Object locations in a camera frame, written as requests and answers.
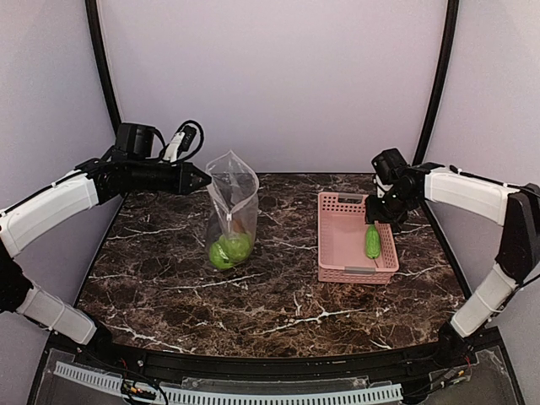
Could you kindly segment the black frame post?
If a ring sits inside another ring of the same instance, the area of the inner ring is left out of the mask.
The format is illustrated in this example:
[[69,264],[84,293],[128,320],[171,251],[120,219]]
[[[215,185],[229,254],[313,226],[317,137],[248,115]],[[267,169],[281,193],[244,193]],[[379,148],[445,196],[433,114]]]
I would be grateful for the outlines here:
[[445,11],[445,22],[441,36],[440,52],[435,69],[434,81],[429,96],[423,126],[420,131],[417,147],[413,156],[413,165],[424,162],[433,135],[435,120],[437,118],[440,102],[442,99],[448,67],[451,61],[451,53],[456,33],[457,18],[459,13],[459,0],[448,0]]
[[105,41],[100,22],[98,2],[96,0],[85,0],[84,4],[91,44],[94,52],[94,61],[100,79],[100,86],[113,132],[116,132],[122,123],[122,118],[118,107],[115,90],[113,88],[109,63],[105,52]]

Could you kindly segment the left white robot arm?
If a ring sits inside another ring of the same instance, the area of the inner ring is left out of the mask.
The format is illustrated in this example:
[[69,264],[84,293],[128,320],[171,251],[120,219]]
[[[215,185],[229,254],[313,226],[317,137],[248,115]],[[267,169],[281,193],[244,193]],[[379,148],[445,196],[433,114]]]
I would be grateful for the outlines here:
[[[153,142],[162,149],[153,156]],[[15,261],[25,247],[71,217],[134,191],[186,196],[211,182],[190,159],[203,146],[203,127],[183,122],[169,142],[156,127],[123,122],[99,158],[1,211],[1,310],[16,313],[87,346],[103,333],[89,315],[49,294]]]

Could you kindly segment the black front table rail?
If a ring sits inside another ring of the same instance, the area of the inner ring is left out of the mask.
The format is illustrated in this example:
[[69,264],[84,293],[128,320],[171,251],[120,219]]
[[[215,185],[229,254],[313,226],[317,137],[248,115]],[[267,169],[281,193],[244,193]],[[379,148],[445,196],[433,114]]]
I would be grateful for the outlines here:
[[76,353],[78,345],[67,338],[54,337],[50,341],[75,354],[75,359],[85,364],[103,365],[108,370],[119,368],[128,375],[143,375],[157,381],[176,382],[184,377],[299,381],[366,375],[371,381],[388,379],[417,385],[427,381],[430,372],[474,364],[480,350],[500,343],[501,339],[494,329],[478,334],[467,353],[443,354],[438,343],[427,343],[410,348],[305,359],[212,357],[154,351],[111,342],[103,342],[98,348],[83,348],[79,354]]

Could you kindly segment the brown toy potato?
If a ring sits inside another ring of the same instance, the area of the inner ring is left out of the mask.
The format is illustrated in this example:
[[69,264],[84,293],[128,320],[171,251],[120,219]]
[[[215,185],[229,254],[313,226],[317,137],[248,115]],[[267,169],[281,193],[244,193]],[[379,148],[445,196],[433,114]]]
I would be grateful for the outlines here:
[[239,219],[234,219],[232,221],[232,228],[233,228],[233,231],[236,232],[236,233],[245,233],[246,232],[244,225],[242,224],[242,222]]

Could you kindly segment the green toy guava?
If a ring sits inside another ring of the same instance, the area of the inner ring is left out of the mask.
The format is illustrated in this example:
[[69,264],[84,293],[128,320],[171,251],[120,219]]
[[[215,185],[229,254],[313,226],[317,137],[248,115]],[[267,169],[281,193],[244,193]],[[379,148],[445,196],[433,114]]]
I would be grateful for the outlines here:
[[232,268],[235,264],[230,260],[218,241],[214,242],[209,249],[209,260],[218,270]]

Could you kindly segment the pink plastic basket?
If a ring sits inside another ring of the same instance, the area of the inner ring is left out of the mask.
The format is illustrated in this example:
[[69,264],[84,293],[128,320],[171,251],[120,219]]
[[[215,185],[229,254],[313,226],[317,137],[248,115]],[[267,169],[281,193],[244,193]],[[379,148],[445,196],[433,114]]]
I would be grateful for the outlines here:
[[381,237],[381,255],[365,255],[363,194],[318,194],[318,280],[341,284],[388,284],[399,269],[397,249],[389,224],[374,223]]

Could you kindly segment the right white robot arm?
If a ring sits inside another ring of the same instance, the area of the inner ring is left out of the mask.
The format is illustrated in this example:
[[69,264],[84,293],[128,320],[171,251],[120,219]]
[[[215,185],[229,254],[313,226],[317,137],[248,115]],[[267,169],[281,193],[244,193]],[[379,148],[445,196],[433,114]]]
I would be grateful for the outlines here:
[[453,253],[472,245],[487,269],[476,277],[471,294],[438,331],[432,358],[439,365],[470,354],[473,339],[505,310],[516,293],[539,278],[539,186],[489,179],[454,165],[409,164],[396,148],[377,154],[375,193],[365,199],[367,223],[401,231],[408,215],[427,203],[460,210],[476,225],[455,229]]

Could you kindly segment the green toy pear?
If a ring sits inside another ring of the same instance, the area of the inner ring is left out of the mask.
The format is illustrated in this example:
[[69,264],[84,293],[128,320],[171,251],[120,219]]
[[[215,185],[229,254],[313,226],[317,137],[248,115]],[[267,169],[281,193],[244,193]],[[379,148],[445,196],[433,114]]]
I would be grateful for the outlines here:
[[251,237],[247,234],[225,237],[221,244],[225,254],[232,262],[242,262],[251,253]]

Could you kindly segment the purple toy eggplant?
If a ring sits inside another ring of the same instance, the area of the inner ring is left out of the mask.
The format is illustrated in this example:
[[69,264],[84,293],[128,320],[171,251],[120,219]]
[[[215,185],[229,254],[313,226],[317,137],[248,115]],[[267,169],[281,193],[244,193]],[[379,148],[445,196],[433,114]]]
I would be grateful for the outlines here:
[[207,242],[212,245],[223,234],[219,222],[209,222],[207,228]]

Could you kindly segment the right black frame post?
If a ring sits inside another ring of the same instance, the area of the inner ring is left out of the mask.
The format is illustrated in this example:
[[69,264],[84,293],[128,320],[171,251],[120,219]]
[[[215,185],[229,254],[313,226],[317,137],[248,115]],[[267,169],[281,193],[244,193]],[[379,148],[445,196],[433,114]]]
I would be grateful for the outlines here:
[[457,18],[459,13],[459,0],[448,0],[445,11],[445,22],[441,36],[440,52],[435,69],[434,81],[429,96],[423,126],[420,131],[417,147],[413,156],[413,165],[424,162],[433,135],[435,120],[437,118],[440,102],[442,99],[448,67],[451,61],[451,53],[456,33]]

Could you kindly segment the left black frame post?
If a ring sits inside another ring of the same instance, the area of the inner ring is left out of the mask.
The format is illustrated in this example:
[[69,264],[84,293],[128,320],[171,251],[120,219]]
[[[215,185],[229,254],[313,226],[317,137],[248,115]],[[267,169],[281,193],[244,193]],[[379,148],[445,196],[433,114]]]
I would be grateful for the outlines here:
[[122,118],[118,107],[115,90],[113,88],[109,63],[105,52],[105,41],[100,22],[98,2],[96,0],[85,0],[84,4],[91,44],[94,52],[94,61],[100,79],[100,86],[113,132],[116,132],[122,123]]

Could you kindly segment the green toy bitter gourd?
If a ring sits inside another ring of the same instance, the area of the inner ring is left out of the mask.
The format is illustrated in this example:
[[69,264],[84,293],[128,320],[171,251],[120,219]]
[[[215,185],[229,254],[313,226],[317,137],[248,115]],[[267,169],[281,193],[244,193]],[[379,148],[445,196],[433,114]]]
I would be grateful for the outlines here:
[[365,255],[372,260],[381,255],[381,237],[374,224],[370,224],[365,233],[364,239]]

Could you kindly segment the clear dotted zip bag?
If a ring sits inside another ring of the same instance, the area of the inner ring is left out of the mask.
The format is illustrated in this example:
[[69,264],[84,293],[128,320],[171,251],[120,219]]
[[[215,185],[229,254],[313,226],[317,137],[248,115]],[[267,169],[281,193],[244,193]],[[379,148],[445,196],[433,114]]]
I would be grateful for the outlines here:
[[[247,234],[251,237],[252,253],[257,235],[258,216],[259,179],[256,172],[237,154],[229,151],[209,162],[206,166],[206,173],[212,178],[211,184],[207,186],[210,197],[208,223],[219,222],[223,231],[218,242],[222,245],[221,242],[225,237]],[[239,219],[242,222],[245,233],[233,231],[232,221],[234,219]],[[210,246],[206,234],[207,254]],[[233,262],[234,267],[242,262]]]

